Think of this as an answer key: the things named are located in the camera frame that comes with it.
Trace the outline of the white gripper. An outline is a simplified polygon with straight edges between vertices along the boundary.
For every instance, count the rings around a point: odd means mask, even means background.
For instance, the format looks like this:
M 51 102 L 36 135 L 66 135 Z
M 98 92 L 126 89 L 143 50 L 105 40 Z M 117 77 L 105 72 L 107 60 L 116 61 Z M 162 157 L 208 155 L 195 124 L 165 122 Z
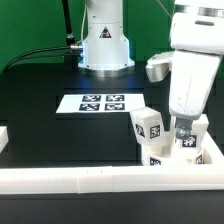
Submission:
M 155 54 L 147 60 L 146 73 L 151 82 L 162 81 L 171 72 L 169 112 L 176 117 L 176 138 L 187 140 L 192 120 L 205 108 L 222 54 L 175 50 Z

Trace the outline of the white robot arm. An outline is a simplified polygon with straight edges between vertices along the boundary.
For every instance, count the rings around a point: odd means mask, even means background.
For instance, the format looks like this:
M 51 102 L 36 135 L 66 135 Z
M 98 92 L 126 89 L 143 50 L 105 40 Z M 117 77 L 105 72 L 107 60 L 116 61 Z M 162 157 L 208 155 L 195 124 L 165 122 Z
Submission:
M 84 20 L 80 68 L 103 75 L 134 65 L 123 34 L 123 0 L 86 0 Z M 173 50 L 149 59 L 146 72 L 152 82 L 171 75 L 169 111 L 176 137 L 187 139 L 224 57 L 224 0 L 174 0 L 169 38 Z

